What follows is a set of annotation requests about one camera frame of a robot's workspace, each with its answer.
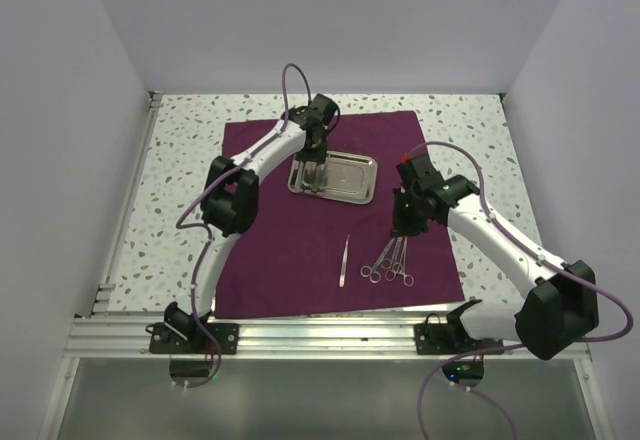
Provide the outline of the steel instrument tray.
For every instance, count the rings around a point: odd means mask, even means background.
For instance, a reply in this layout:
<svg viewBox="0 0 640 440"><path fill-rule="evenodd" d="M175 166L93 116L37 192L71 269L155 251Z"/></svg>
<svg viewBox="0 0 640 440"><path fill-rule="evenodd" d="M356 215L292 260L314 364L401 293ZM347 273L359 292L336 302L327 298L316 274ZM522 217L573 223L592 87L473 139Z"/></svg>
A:
<svg viewBox="0 0 640 440"><path fill-rule="evenodd" d="M328 151L325 164L323 189L311 192L306 185L306 172L303 186L297 186L298 161L292 162L288 189L298 195L354 205L369 204L374 197L378 163L370 156L355 153ZM305 170L315 165L306 163Z"/></svg>

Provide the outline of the steel hemostat forceps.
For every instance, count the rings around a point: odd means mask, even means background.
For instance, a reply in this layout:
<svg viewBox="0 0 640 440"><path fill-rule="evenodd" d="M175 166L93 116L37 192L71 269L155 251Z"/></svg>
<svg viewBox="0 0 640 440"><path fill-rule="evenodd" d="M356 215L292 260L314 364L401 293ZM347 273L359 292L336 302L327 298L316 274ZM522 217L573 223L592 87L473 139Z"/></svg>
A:
<svg viewBox="0 0 640 440"><path fill-rule="evenodd" d="M415 280L413 276L406 271L407 247L408 247L408 238L404 237L402 242L401 253L399 256L399 260L397 262L398 266L396 267L396 273L402 277L403 284L406 287L412 287L415 283Z"/></svg>

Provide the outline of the purple cloth wrap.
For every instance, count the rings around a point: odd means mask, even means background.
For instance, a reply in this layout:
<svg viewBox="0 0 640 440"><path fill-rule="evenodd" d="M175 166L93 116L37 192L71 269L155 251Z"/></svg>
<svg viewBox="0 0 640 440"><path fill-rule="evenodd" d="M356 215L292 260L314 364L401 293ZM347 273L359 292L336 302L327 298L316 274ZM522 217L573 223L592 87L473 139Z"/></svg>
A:
<svg viewBox="0 0 640 440"><path fill-rule="evenodd" d="M364 154L378 163L376 189L367 205L294 194L292 161L285 160L259 188L259 211L232 249L219 279L215 314L244 319L458 302L460 284L448 231L439 224L410 239L402 278L371 283L360 275L390 239L397 164L423 142L412 111L343 116L329 137L334 151ZM348 269L339 288L341 258L350 235Z"/></svg>

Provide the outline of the long steel scissors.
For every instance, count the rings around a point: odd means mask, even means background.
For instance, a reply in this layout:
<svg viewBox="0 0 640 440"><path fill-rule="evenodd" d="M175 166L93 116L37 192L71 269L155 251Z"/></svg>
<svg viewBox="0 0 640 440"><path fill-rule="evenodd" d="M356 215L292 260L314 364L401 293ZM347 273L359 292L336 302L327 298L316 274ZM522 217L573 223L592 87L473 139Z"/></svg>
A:
<svg viewBox="0 0 640 440"><path fill-rule="evenodd" d="M389 240L372 265L364 265L361 267L360 275L363 278L368 279L373 284L379 283L382 279L380 269L383 263L387 260L389 251L394 246L394 244L394 239Z"/></svg>

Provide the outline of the steel tweezers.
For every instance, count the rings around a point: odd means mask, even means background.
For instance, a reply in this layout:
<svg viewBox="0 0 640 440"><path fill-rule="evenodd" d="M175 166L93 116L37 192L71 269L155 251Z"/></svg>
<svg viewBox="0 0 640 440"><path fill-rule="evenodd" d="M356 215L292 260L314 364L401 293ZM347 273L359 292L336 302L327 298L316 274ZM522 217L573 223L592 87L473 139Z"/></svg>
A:
<svg viewBox="0 0 640 440"><path fill-rule="evenodd" d="M345 239L345 244L343 248L342 258L341 258L341 267L340 267L340 275L339 275L339 288L344 288L346 283L346 275L348 269L348 256L349 256L349 243L350 243L350 235L348 234Z"/></svg>

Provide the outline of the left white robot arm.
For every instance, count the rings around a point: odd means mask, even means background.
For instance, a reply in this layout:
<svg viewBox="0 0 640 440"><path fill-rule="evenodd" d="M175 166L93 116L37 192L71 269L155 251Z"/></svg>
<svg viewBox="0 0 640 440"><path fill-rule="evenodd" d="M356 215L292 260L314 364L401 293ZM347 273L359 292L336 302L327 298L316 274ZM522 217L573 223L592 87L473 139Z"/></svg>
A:
<svg viewBox="0 0 640 440"><path fill-rule="evenodd" d="M261 182L290 157L299 162L324 162L330 123L339 118L339 106L318 94L303 107L288 107L283 117L244 151L231 158L218 156L211 162L202 194L176 223L180 230L200 226L207 232L194 264L188 300L169 304L164 313L164 326L182 350L221 351L205 322L231 250L257 218ZM202 222L186 224L186 217L196 207L201 210Z"/></svg>

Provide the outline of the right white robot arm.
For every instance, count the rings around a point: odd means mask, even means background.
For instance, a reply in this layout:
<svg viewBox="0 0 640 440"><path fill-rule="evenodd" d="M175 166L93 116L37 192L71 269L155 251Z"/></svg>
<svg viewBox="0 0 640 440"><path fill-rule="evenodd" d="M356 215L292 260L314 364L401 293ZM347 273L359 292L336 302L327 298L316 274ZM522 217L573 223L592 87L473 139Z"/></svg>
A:
<svg viewBox="0 0 640 440"><path fill-rule="evenodd" d="M514 305L472 299L450 311L444 322L425 322L422 336L438 352L464 353L521 343L549 360L599 324L595 273L583 261L573 264L532 242L486 202L462 175L446 179L426 154L396 167L392 234L415 237L432 223L467 239L512 282L522 297Z"/></svg>

